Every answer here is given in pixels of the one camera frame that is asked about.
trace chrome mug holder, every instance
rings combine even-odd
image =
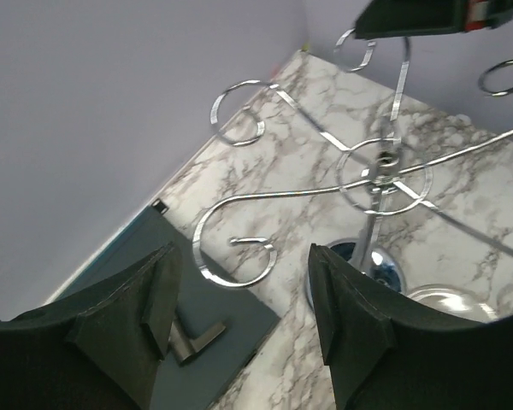
[[[358,72],[364,69],[366,66],[368,66],[373,56],[374,48],[376,46],[375,41],[368,42],[368,48],[362,63],[357,67],[346,67],[340,61],[340,51],[344,46],[346,39],[350,38],[352,33],[353,29],[346,31],[340,37],[340,39],[334,46],[333,50],[333,56],[336,65],[347,73]],[[256,143],[265,135],[265,123],[262,121],[258,113],[253,111],[250,106],[243,107],[242,112],[248,114],[256,123],[256,135],[253,138],[243,141],[234,141],[231,138],[228,138],[219,126],[219,108],[221,106],[221,103],[224,101],[224,98],[232,91],[235,91],[241,87],[256,86],[273,91],[277,96],[280,97],[280,99],[283,102],[287,103],[292,109],[294,109],[298,114],[300,114],[317,131],[317,133],[319,133],[323,138],[325,138],[332,146],[334,146],[339,151],[339,159],[336,166],[337,185],[335,186],[311,190],[289,190],[235,195],[225,198],[217,202],[211,208],[209,208],[207,212],[203,215],[201,220],[198,222],[192,238],[192,253],[194,261],[196,262],[196,265],[198,266],[202,275],[207,280],[218,286],[228,289],[248,288],[263,281],[273,271],[274,265],[278,257],[277,249],[274,247],[272,242],[265,237],[234,238],[230,240],[231,246],[239,246],[241,244],[260,244],[261,246],[263,246],[268,252],[268,265],[262,272],[256,275],[253,279],[246,282],[234,282],[226,280],[212,273],[203,260],[201,251],[201,241],[205,224],[214,212],[234,202],[293,198],[301,196],[317,196],[331,194],[335,192],[339,192],[342,195],[342,197],[352,207],[360,210],[361,212],[367,215],[367,220],[365,222],[364,228],[361,230],[357,240],[354,239],[355,247],[351,255],[350,263],[361,272],[372,276],[373,270],[375,270],[376,268],[375,263],[373,263],[373,253],[376,254],[378,252],[378,255],[382,255],[382,259],[388,259],[389,262],[391,262],[391,264],[395,266],[395,272],[397,272],[399,275],[399,282],[403,284],[403,286],[401,286],[402,289],[400,289],[403,293],[406,291],[406,289],[404,288],[404,279],[400,266],[393,260],[393,258],[386,252],[385,249],[380,248],[376,244],[376,240],[380,231],[380,222],[384,217],[405,213],[417,206],[427,208],[429,211],[431,211],[433,214],[441,218],[447,224],[457,228],[458,230],[462,231],[467,235],[470,235],[476,240],[479,240],[513,257],[513,248],[510,248],[507,245],[504,245],[503,243],[489,237],[488,235],[480,231],[477,231],[476,229],[470,226],[465,225],[462,221],[453,218],[452,216],[445,213],[432,202],[426,199],[426,196],[428,195],[433,182],[433,166],[448,161],[452,161],[456,158],[471,154],[480,149],[484,149],[489,145],[498,143],[500,141],[505,140],[506,138],[512,137],[513,129],[507,132],[503,132],[497,135],[496,137],[490,138],[485,142],[476,143],[470,145],[467,148],[460,149],[454,153],[442,155],[433,160],[426,161],[425,158],[422,157],[421,153],[412,149],[406,142],[402,140],[400,133],[396,132],[395,124],[398,118],[399,110],[404,96],[404,85],[406,83],[407,74],[409,70],[411,53],[410,39],[403,38],[403,44],[404,59],[398,76],[397,88],[393,96],[393,102],[389,118],[385,118],[382,123],[382,127],[380,129],[380,137],[364,140],[361,143],[358,143],[352,147],[348,147],[344,145],[341,141],[339,141],[331,132],[327,131],[307,111],[305,111],[304,108],[294,98],[292,98],[285,90],[283,90],[280,87],[280,85],[274,82],[261,81],[256,79],[246,80],[229,87],[216,98],[215,103],[213,104],[213,107],[211,109],[210,122],[213,131],[215,132],[215,135],[225,144],[231,145],[233,147],[245,147],[247,145]],[[504,61],[486,70],[480,76],[478,80],[478,86],[486,94],[493,97],[505,97],[509,94],[513,94],[513,87],[505,91],[490,91],[486,86],[486,79],[489,74],[494,73],[503,67],[508,67],[511,65],[513,65],[513,60]],[[377,144],[379,146],[380,153],[374,159],[374,161],[367,160],[365,157],[359,155],[357,152],[358,149],[362,148],[364,145],[369,144]],[[407,149],[412,150],[416,154],[416,157],[420,159],[419,163],[409,167],[404,167],[402,161],[404,157],[403,153]],[[341,172],[344,169],[346,161],[350,158],[362,163],[367,167],[366,172],[363,173],[363,175],[365,175],[366,178],[352,180],[351,182],[345,182],[342,180]],[[423,171],[425,177],[424,187],[420,194],[415,193],[403,180],[403,176],[417,171]],[[372,202],[370,208],[365,208],[364,206],[355,202],[351,198],[350,191],[357,187],[367,188],[367,192],[370,194]],[[389,209],[388,195],[394,191],[404,193],[413,202],[405,208],[394,210]]]

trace white marble table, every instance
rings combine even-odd
[[[275,80],[349,146],[376,137],[378,119],[387,113],[392,97],[381,85],[341,73],[301,52]],[[339,152],[331,144],[279,98],[261,93],[251,104],[266,122],[266,135],[245,148],[211,140],[162,193],[170,207],[168,219],[188,237],[204,210],[227,196],[336,185]],[[399,125],[405,140],[428,158],[492,136],[474,128],[467,117],[442,113],[411,98],[404,99]],[[254,125],[242,114],[234,116],[227,129],[231,138],[254,133]],[[494,145],[433,170],[431,201],[513,247],[513,143]],[[357,179],[361,171],[362,166],[351,162],[345,174],[353,178],[347,180]],[[411,183],[416,190],[419,181]],[[364,215],[338,193],[235,203],[211,218],[203,249],[236,278],[255,276],[268,257],[258,247],[231,248],[227,240],[273,239],[279,250],[277,265],[253,290],[282,318],[215,409],[334,408],[315,320],[304,299],[306,261],[311,243],[354,237],[363,221]],[[500,315],[513,313],[513,259],[446,225],[425,208],[386,219],[380,243],[400,262],[409,289],[451,284],[472,290]]]

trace metal ring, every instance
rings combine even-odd
[[[342,154],[342,156],[339,158],[338,164],[336,166],[336,181],[338,185],[343,185],[344,183],[342,181],[342,170],[344,169],[346,161],[350,158],[351,153],[357,149],[360,149],[364,147],[365,145],[369,144],[376,144],[379,142],[387,141],[387,142],[393,142],[396,138],[373,138],[373,139],[366,139],[362,141],[361,143],[358,143],[351,147],[349,151],[346,151]],[[409,148],[411,151],[415,152],[418,155],[418,152],[409,144],[402,142],[403,146]],[[426,174],[426,178],[424,179],[424,186],[422,188],[422,192],[418,196],[417,199],[415,199],[410,205],[397,209],[394,211],[374,211],[373,209],[365,208],[363,205],[361,205],[359,202],[354,201],[351,196],[348,194],[346,190],[343,190],[340,188],[340,193],[342,196],[346,199],[346,201],[354,208],[359,209],[360,211],[363,211],[367,215],[378,215],[378,216],[393,216],[398,214],[403,214],[407,211],[410,211],[412,208],[415,208],[420,202],[422,202],[424,199],[426,199],[426,196],[428,195],[429,191],[431,190],[431,184],[433,182],[433,173],[430,167],[427,165],[424,165],[423,168],[424,173]]]
[[[344,45],[344,41],[348,37],[350,37],[354,31],[356,31],[355,28],[351,28],[342,36],[339,38],[339,41],[336,42],[333,49],[333,59],[334,63],[340,67],[342,70],[346,71],[347,73],[356,73],[357,71],[363,70],[368,64],[370,63],[370,59],[373,56],[374,53],[374,47],[376,47],[376,42],[374,40],[371,40],[367,43],[367,51],[365,52],[365,57],[363,57],[363,61],[359,66],[357,67],[348,67],[340,62],[340,50],[342,49],[342,46]]]
[[[232,145],[234,147],[245,147],[247,145],[254,144],[256,141],[258,141],[262,135],[264,135],[264,131],[266,130],[266,126],[264,124],[264,121],[261,120],[261,118],[258,116],[257,113],[255,113],[251,107],[244,106],[242,108],[242,112],[247,113],[256,123],[256,134],[253,138],[242,140],[242,141],[235,141],[229,137],[226,136],[224,132],[222,132],[221,128],[219,127],[219,107],[222,104],[222,101],[224,98],[230,94],[232,91],[237,90],[238,88],[244,87],[246,85],[257,85],[259,87],[263,88],[269,88],[273,83],[268,83],[265,81],[261,81],[259,79],[249,79],[246,81],[242,81],[241,83],[232,85],[230,88],[225,90],[222,94],[220,94],[215,102],[213,103],[213,107],[211,108],[211,127],[213,128],[213,132],[215,135],[223,142],[228,145]]]
[[[479,88],[484,91],[486,94],[488,94],[491,97],[505,97],[509,94],[513,94],[513,87],[508,88],[507,90],[503,91],[491,91],[486,86],[486,78],[493,72],[498,71],[501,68],[513,66],[513,60],[508,61],[502,61],[499,64],[496,64],[494,67],[488,68],[481,76],[479,77],[479,81],[477,82]]]

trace gray wall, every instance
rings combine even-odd
[[[311,52],[332,59],[333,46],[351,28],[369,0],[304,0]],[[345,61],[359,63],[363,41],[346,41]],[[403,47],[398,38],[380,40],[371,64],[361,71],[394,87]],[[513,96],[486,98],[477,89],[479,75],[488,67],[513,58],[513,21],[496,30],[413,39],[407,93],[452,114],[467,114],[473,122],[499,132],[513,127]],[[491,84],[513,85],[513,68],[499,73]]]
[[[225,85],[269,78],[305,39],[301,0],[1,0],[0,319],[150,200],[210,137]]]

